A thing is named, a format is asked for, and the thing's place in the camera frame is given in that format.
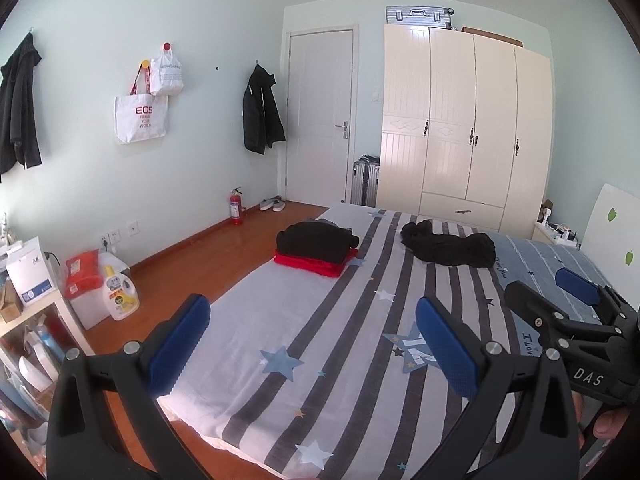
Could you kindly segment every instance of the white tote bag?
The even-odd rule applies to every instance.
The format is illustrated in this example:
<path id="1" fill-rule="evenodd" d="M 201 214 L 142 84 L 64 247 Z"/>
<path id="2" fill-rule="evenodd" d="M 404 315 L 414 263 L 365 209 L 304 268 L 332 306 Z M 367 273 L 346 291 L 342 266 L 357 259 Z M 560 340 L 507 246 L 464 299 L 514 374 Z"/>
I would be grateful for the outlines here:
<path id="1" fill-rule="evenodd" d="M 165 43 L 160 57 L 151 60 L 152 95 L 178 95 L 182 92 L 182 65 L 171 51 L 171 45 Z"/>
<path id="2" fill-rule="evenodd" d="M 167 97 L 138 94 L 138 77 L 145 72 L 145 83 L 149 85 L 149 67 L 140 64 L 138 75 L 130 95 L 116 97 L 115 129 L 121 144 L 137 140 L 154 139 L 166 135 Z"/>

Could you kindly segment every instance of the door frame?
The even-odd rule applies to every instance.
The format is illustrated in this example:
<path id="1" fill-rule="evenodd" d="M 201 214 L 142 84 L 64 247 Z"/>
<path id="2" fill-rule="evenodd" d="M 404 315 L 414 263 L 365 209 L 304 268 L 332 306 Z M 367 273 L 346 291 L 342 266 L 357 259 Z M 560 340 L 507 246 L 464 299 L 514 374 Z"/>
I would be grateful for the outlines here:
<path id="1" fill-rule="evenodd" d="M 285 138 L 287 137 L 287 125 L 289 124 L 289 75 L 290 75 L 290 57 L 291 51 L 291 38 L 296 36 L 309 36 L 311 34 L 322 34 L 324 32 L 347 32 L 353 33 L 353 47 L 351 51 L 351 112 L 350 112 L 350 132 L 349 132 L 349 148 L 347 153 L 348 166 L 347 182 L 344 191 L 344 202 L 350 202 L 351 193 L 351 181 L 353 180 L 353 171 L 350 168 L 353 167 L 355 162 L 355 139 L 356 139 L 356 112 L 358 108 L 358 59 L 360 57 L 360 26 L 356 23 L 354 25 L 335 25 L 333 27 L 323 28 L 311 28 L 308 30 L 299 30 L 294 32 L 287 32 L 284 49 L 282 51 L 282 64 L 285 67 L 284 71 L 284 96 L 285 96 L 285 113 L 284 113 L 284 131 Z M 278 193 L 282 195 L 283 199 L 287 199 L 287 147 L 286 144 L 282 150 L 278 152 Z"/>

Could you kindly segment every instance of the wardrobe door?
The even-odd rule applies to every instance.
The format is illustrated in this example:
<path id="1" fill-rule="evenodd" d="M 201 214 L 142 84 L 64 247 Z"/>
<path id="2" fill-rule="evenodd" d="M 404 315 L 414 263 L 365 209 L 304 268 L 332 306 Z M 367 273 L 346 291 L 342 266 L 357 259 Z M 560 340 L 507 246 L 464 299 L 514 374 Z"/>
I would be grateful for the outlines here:
<path id="1" fill-rule="evenodd" d="M 424 190 L 465 198 L 476 116 L 474 37 L 431 28 L 431 112 Z"/>
<path id="2" fill-rule="evenodd" d="M 516 143 L 518 88 L 512 44 L 474 36 L 476 131 L 466 199 L 504 207 Z"/>
<path id="3" fill-rule="evenodd" d="M 418 213 L 430 102 L 427 27 L 385 25 L 385 102 L 376 206 Z"/>
<path id="4" fill-rule="evenodd" d="M 516 145 L 500 232 L 531 238 L 546 186 L 551 151 L 553 97 L 551 63 L 515 47 L 518 73 Z"/>

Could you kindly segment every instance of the bed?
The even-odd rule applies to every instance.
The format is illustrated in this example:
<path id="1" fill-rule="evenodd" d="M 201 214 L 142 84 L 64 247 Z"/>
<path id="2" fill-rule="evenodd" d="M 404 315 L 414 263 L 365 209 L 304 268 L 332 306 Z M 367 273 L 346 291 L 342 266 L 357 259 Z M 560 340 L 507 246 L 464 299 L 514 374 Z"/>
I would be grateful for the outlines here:
<path id="1" fill-rule="evenodd" d="M 279 266 L 254 270 L 211 305 L 210 324 L 161 406 L 212 446 L 282 478 L 411 478 L 465 406 L 415 327 L 434 294 L 482 340 L 539 355 L 537 334 L 504 305 L 521 280 L 569 317 L 598 322 L 557 288 L 568 267 L 609 284 L 584 254 L 488 233 L 491 269 L 423 263 L 400 242 L 409 214 L 339 204 L 323 218 L 353 229 L 359 254 L 340 278 Z M 474 228 L 433 222 L 434 232 Z M 496 451 L 514 409 L 504 403 L 476 464 Z"/>

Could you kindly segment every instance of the red fire extinguisher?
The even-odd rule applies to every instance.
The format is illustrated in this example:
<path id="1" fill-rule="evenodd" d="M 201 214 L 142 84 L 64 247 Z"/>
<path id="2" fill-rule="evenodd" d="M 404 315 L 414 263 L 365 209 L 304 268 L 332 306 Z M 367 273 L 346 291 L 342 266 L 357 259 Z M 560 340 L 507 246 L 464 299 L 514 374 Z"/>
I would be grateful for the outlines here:
<path id="1" fill-rule="evenodd" d="M 229 198 L 229 207 L 231 209 L 231 223 L 233 225 L 241 225 L 242 224 L 242 198 L 240 197 L 242 192 L 239 187 L 236 187 L 231 192 L 231 197 Z"/>

